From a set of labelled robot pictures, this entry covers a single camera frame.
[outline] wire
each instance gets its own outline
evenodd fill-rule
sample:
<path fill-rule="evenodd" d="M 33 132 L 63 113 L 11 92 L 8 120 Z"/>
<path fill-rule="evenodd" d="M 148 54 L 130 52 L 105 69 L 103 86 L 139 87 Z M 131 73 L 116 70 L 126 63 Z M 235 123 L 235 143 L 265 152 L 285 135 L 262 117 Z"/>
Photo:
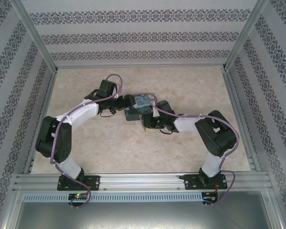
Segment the wire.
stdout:
<path fill-rule="evenodd" d="M 147 95 L 152 95 L 154 97 L 154 102 L 157 103 L 158 102 L 158 98 L 154 93 L 149 93 Z"/>
<path fill-rule="evenodd" d="M 60 122 L 59 122 L 58 125 L 57 125 L 56 131 L 55 131 L 55 136 L 54 136 L 53 145 L 52 145 L 52 151 L 51 151 L 51 156 L 50 156 L 50 164 L 51 164 L 51 165 L 54 164 L 55 167 L 57 168 L 57 170 L 60 171 L 65 177 L 67 177 L 67 178 L 69 178 L 70 180 L 72 180 L 72 181 L 74 181 L 74 182 L 76 182 L 76 183 L 78 183 L 78 184 L 84 186 L 84 187 L 87 189 L 88 193 L 89 193 L 89 197 L 87 198 L 86 202 L 84 202 L 84 203 L 81 204 L 80 206 L 77 206 L 77 207 L 76 207 L 76 206 L 73 206 L 73 205 L 72 205 L 73 200 L 72 200 L 71 203 L 70 203 L 70 205 L 71 205 L 72 208 L 81 208 L 81 207 L 85 206 L 85 205 L 90 201 L 90 198 L 91 198 L 91 190 L 90 190 L 90 188 L 89 188 L 87 185 L 85 185 L 85 184 L 83 184 L 82 182 L 80 182 L 80 181 L 78 181 L 78 180 L 72 178 L 72 177 L 69 176 L 68 174 L 65 174 L 65 173 L 58 167 L 58 165 L 56 164 L 56 162 L 53 161 L 53 159 L 54 159 L 55 147 L 56 147 L 56 142 L 57 142 L 58 132 L 59 132 L 59 129 L 60 129 L 60 127 L 61 127 L 63 121 L 65 121 L 74 111 L 80 109 L 80 108 L 83 107 L 83 106 L 87 106 L 87 105 L 89 105 L 89 104 L 94 104 L 94 103 L 97 103 L 97 102 L 101 102 L 101 101 L 105 101 L 105 100 L 114 98 L 118 93 L 121 92 L 122 87 L 123 87 L 123 79 L 122 79 L 122 77 L 121 77 L 120 75 L 118 75 L 118 74 L 110 74 L 110 75 L 107 76 L 106 80 L 108 80 L 108 79 L 109 79 L 110 77 L 112 77 L 112 76 L 117 76 L 117 77 L 119 77 L 119 78 L 120 78 L 120 81 L 121 81 L 121 86 L 120 86 L 119 89 L 116 91 L 116 93 L 114 93 L 113 95 L 111 95 L 111 96 L 109 96 L 109 97 L 107 97 L 107 98 L 103 98 L 103 99 L 98 99 L 98 100 L 94 100 L 94 101 L 91 101 L 91 102 L 87 102 L 87 103 L 85 103 L 85 104 L 81 104 L 81 105 L 79 105 L 79 106 L 73 108 L 72 110 L 70 110 L 70 111 L 65 115 L 64 118 L 62 118 L 62 119 L 60 120 Z"/>
<path fill-rule="evenodd" d="M 224 158 L 221 160 L 221 162 L 220 162 L 220 164 L 219 164 L 219 169 L 220 169 L 222 172 L 229 172 L 229 173 L 232 173 L 232 174 L 233 174 L 233 180 L 232 180 L 230 186 L 228 187 L 227 191 L 225 192 L 225 194 L 224 194 L 216 203 L 220 202 L 220 201 L 228 194 L 228 192 L 230 191 L 230 189 L 232 188 L 232 186 L 233 186 L 233 184 L 234 184 L 234 182 L 235 182 L 235 173 L 234 173 L 233 171 L 231 171 L 231 170 L 222 170 L 221 167 L 223 166 L 223 163 L 224 163 L 226 157 L 229 156 L 230 154 L 232 154 L 232 153 L 238 148 L 238 146 L 239 146 L 239 134 L 238 134 L 237 130 L 235 130 L 235 128 L 234 128 L 231 124 L 229 124 L 228 122 L 226 122 L 225 120 L 223 120 L 223 119 L 221 119 L 221 118 L 214 117 L 214 116 L 202 115 L 202 114 L 200 114 L 200 115 L 177 115 L 177 114 L 169 113 L 169 112 L 167 112 L 167 111 L 164 111 L 164 110 L 162 110 L 162 109 L 156 107 L 156 106 L 148 99 L 148 95 L 150 95 L 150 94 L 147 94 L 147 95 L 146 95 L 146 100 L 148 101 L 148 103 L 149 103 L 153 108 L 157 109 L 158 111 L 160 111 L 160 112 L 162 112 L 162 113 L 165 113 L 165 114 L 167 114 L 167 115 L 171 115 L 171 116 L 177 117 L 177 118 L 211 118 L 211 119 L 217 120 L 217 121 L 219 121 L 219 122 L 221 122 L 221 123 L 227 125 L 227 126 L 233 131 L 233 133 L 235 134 L 235 137 L 236 137 L 236 144 L 235 144 L 234 148 L 233 148 L 230 152 L 228 152 L 228 153 L 226 153 L 226 154 L 224 155 Z"/>
<path fill-rule="evenodd" d="M 165 135 L 171 135 L 173 133 L 173 132 L 170 132 L 170 133 L 163 132 L 160 128 L 159 128 L 159 130 L 162 134 L 165 134 Z"/>
<path fill-rule="evenodd" d="M 217 183 L 215 183 L 215 188 L 216 188 L 216 191 L 215 191 L 216 197 L 218 197 L 218 184 L 217 184 Z"/>
<path fill-rule="evenodd" d="M 100 117 L 102 117 L 102 118 L 108 118 L 108 117 L 112 117 L 115 115 L 115 114 L 113 114 L 113 115 L 108 115 L 108 116 L 102 116 L 102 113 L 103 113 L 103 111 L 100 112 Z"/>

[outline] beige floor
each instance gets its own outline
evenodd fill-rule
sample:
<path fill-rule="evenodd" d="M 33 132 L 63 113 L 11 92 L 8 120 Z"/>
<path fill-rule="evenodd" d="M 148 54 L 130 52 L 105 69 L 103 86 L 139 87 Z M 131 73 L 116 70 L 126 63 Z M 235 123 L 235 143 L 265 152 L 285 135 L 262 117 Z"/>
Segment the beige floor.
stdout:
<path fill-rule="evenodd" d="M 122 95 L 151 92 L 172 109 L 187 115 L 219 110 L 236 121 L 219 67 L 117 68 L 59 70 L 48 115 L 58 116 L 78 105 L 111 73 L 123 78 Z M 86 173 L 195 172 L 207 155 L 198 133 L 161 134 L 127 122 L 124 112 L 88 120 L 72 136 L 72 156 Z M 224 169 L 250 170 L 243 144 L 226 160 Z M 36 154 L 32 173 L 57 173 L 49 160 Z"/>

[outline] enclosure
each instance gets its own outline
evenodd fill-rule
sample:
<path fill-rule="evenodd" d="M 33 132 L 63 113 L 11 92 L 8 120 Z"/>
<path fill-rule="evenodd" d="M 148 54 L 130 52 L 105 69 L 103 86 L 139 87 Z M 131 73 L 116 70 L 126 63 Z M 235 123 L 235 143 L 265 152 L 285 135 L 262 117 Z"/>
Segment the enclosure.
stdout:
<path fill-rule="evenodd" d="M 219 110 L 236 128 L 220 204 L 180 179 L 206 159 L 197 132 L 164 135 L 120 111 L 72 134 L 73 158 L 99 179 L 71 209 L 77 192 L 58 191 L 35 150 L 41 123 L 112 73 L 121 95 Z M 42 227 L 286 228 L 286 0 L 0 0 L 0 228 Z"/>

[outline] robotic arm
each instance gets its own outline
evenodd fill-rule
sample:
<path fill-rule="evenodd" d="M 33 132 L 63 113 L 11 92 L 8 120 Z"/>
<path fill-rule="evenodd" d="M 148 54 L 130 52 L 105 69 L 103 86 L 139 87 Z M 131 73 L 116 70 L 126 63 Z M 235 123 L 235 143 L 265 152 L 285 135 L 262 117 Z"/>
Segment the robotic arm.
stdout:
<path fill-rule="evenodd" d="M 101 114 L 103 110 L 109 109 L 111 114 L 114 115 L 117 111 L 135 105 L 134 97 L 129 94 L 124 97 L 118 96 L 117 94 L 111 99 L 93 103 L 93 101 L 98 101 L 113 95 L 114 91 L 118 91 L 117 84 L 108 80 L 102 80 L 100 88 L 87 95 L 85 99 L 76 106 L 77 109 L 72 109 L 74 112 L 71 112 L 72 114 L 70 116 L 67 116 L 67 114 L 70 113 L 69 111 L 58 117 L 45 117 L 42 121 L 37 138 L 36 150 L 44 157 L 51 157 L 57 126 L 59 122 L 66 117 L 62 122 L 57 135 L 53 159 L 55 165 L 57 165 L 61 171 L 73 179 L 83 182 L 84 170 L 70 155 L 72 148 L 72 132 L 88 119 Z"/>
<path fill-rule="evenodd" d="M 71 183 L 72 190 L 80 190 L 81 186 L 84 186 L 88 189 L 89 196 L 91 196 L 91 192 L 89 187 L 84 184 L 84 170 L 70 156 L 72 132 L 89 118 L 102 114 L 103 110 L 109 109 L 114 115 L 117 111 L 135 105 L 132 95 L 118 96 L 123 85 L 121 77 L 120 88 L 107 79 L 102 80 L 99 89 L 92 91 L 69 112 L 58 117 L 45 117 L 35 147 L 44 157 L 50 158 L 51 164 L 52 161 L 54 162 L 57 169 L 62 172 L 62 177 Z M 204 187 L 213 186 L 221 173 L 221 165 L 225 156 L 232 153 L 237 147 L 237 132 L 231 129 L 233 127 L 219 111 L 212 111 L 209 115 L 185 117 L 175 115 L 166 100 L 158 102 L 156 105 L 150 104 L 154 109 L 159 110 L 159 113 L 154 110 L 153 114 L 142 115 L 141 121 L 144 128 L 160 130 L 166 128 L 171 133 L 198 131 L 209 151 L 204 165 L 199 170 L 199 180 Z"/>
<path fill-rule="evenodd" d="M 159 116 L 153 114 L 142 117 L 142 125 L 145 128 L 163 129 L 166 127 L 171 133 L 183 131 L 198 132 L 208 149 L 204 165 L 199 170 L 199 180 L 207 187 L 213 185 L 221 172 L 221 165 L 227 153 L 236 144 L 236 136 L 225 124 L 212 118 L 200 117 L 174 117 L 167 113 L 175 114 L 166 100 L 155 105 L 159 108 Z M 208 114 L 228 122 L 219 111 L 212 111 Z"/>

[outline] patterned wallpaper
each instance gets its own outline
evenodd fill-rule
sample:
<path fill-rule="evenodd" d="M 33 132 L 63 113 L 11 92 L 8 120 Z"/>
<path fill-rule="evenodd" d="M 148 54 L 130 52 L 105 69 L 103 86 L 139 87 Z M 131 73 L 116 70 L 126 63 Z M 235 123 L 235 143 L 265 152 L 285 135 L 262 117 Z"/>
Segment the patterned wallpaper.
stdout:
<path fill-rule="evenodd" d="M 225 63 L 256 0 L 24 0 L 60 66 Z"/>
<path fill-rule="evenodd" d="M 24 170 L 51 78 L 16 11 L 0 0 L 0 217 L 12 175 Z"/>
<path fill-rule="evenodd" d="M 267 3 L 230 74 L 286 221 L 286 0 Z"/>

